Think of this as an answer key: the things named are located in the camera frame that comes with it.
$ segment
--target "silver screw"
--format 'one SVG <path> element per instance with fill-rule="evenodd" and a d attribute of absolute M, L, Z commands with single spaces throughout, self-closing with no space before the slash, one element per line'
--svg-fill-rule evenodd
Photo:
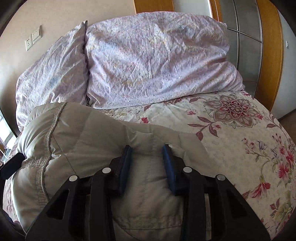
<path fill-rule="evenodd" d="M 111 172 L 111 168 L 110 167 L 105 167 L 103 170 L 102 170 L 103 173 L 107 174 L 107 173 L 110 173 Z"/>
<path fill-rule="evenodd" d="M 192 169 L 191 169 L 191 167 L 184 167 L 183 168 L 183 172 L 191 173 L 192 172 Z"/>
<path fill-rule="evenodd" d="M 219 174 L 219 175 L 217 175 L 217 179 L 218 179 L 219 181 L 224 181 L 224 180 L 225 180 L 225 176 L 222 175 L 222 174 Z"/>
<path fill-rule="evenodd" d="M 69 181 L 70 182 L 74 182 L 78 179 L 78 177 L 76 175 L 72 175 L 71 177 L 69 177 Z"/>

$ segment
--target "beige jacket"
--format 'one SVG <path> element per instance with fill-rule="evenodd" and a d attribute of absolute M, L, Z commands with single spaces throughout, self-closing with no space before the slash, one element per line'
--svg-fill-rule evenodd
<path fill-rule="evenodd" d="M 117 240 L 179 240 L 183 199 L 168 188 L 161 151 L 165 143 L 187 166 L 203 175 L 217 174 L 217 165 L 192 133 L 117 121 L 76 103 L 35 108 L 18 144 L 27 159 L 12 181 L 22 227 L 28 230 L 69 176 L 93 175 L 130 145 L 133 161 L 127 187 L 123 197 L 112 200 Z"/>

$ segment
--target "light switch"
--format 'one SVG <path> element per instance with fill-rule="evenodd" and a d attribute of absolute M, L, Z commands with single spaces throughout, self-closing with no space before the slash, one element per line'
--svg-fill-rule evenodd
<path fill-rule="evenodd" d="M 41 39 L 41 26 L 32 33 L 33 44 Z"/>

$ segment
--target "pillow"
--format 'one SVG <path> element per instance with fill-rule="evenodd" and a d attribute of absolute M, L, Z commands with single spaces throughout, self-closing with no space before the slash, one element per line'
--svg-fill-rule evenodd
<path fill-rule="evenodd" d="M 197 93 L 240 91 L 227 26 L 201 15 L 151 12 L 88 27 L 89 104 L 112 109 Z"/>
<path fill-rule="evenodd" d="M 87 103 L 86 28 L 87 21 L 61 37 L 19 77 L 16 85 L 16 119 L 20 131 L 30 112 L 37 106 L 65 101 Z"/>

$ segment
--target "bed sheet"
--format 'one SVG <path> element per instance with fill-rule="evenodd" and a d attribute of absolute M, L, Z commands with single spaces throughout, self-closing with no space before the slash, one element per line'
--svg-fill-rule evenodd
<path fill-rule="evenodd" d="M 111 110 L 117 120 L 196 133 L 210 158 L 253 208 L 273 238 L 296 206 L 295 144 L 281 124 L 244 92 L 215 92 Z M 17 220 L 5 185 L 3 209 Z"/>

